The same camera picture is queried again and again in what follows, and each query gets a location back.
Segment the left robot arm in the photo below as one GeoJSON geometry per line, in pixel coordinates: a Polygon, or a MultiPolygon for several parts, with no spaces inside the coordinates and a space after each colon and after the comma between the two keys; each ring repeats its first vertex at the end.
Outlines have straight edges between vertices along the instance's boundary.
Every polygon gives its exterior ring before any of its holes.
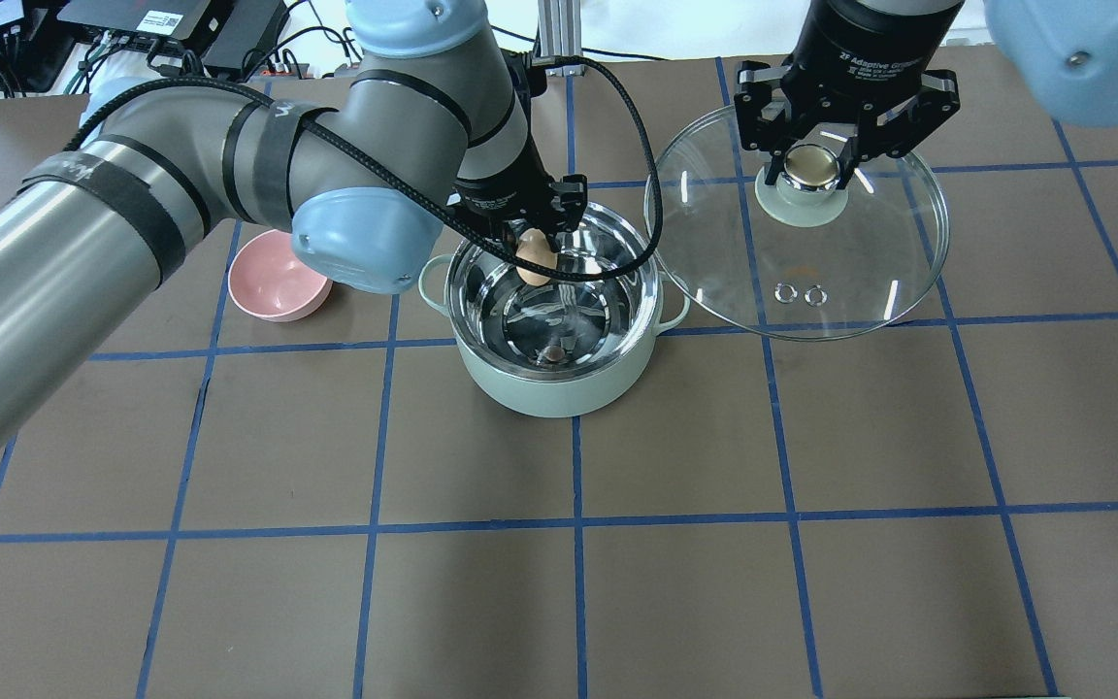
{"type": "Polygon", "coordinates": [[[524,89],[482,1],[349,1],[364,59],[345,106],[177,77],[132,85],[0,211],[0,448],[227,218],[292,235],[303,264],[402,292],[451,227],[574,230],[587,181],[544,171],[524,89]]]}

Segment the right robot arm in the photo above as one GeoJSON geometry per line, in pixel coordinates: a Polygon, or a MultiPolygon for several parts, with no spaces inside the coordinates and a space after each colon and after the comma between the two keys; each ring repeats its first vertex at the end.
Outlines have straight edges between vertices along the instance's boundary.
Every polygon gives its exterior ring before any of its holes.
{"type": "MultiPolygon", "coordinates": [[[[821,124],[852,134],[835,186],[879,155],[901,158],[960,110],[953,70],[931,67],[959,1],[812,1],[798,44],[773,67],[742,62],[735,123],[745,150],[768,157],[765,181],[821,124]]],[[[991,40],[1046,113],[1118,125],[1118,1],[988,1],[991,40]]]]}

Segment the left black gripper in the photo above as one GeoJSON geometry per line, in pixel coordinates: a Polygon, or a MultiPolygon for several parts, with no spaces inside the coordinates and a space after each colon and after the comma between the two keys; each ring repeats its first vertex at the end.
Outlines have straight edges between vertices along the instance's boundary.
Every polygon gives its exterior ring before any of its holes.
{"type": "Polygon", "coordinates": [[[537,227],[556,261],[582,258],[587,178],[551,177],[534,142],[531,101],[547,89],[544,70],[525,53],[505,53],[503,62],[510,108],[496,127],[471,142],[454,181],[452,212],[510,255],[519,254],[523,233],[537,227]]]}

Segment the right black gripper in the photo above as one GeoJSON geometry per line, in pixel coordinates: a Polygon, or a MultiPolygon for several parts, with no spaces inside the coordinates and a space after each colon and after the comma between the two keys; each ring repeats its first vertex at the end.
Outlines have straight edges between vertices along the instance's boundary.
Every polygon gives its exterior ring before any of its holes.
{"type": "Polygon", "coordinates": [[[839,190],[879,155],[901,158],[958,114],[953,70],[932,70],[960,1],[812,1],[798,41],[773,67],[737,70],[740,145],[765,159],[776,185],[786,154],[821,125],[847,125],[839,190]]]}

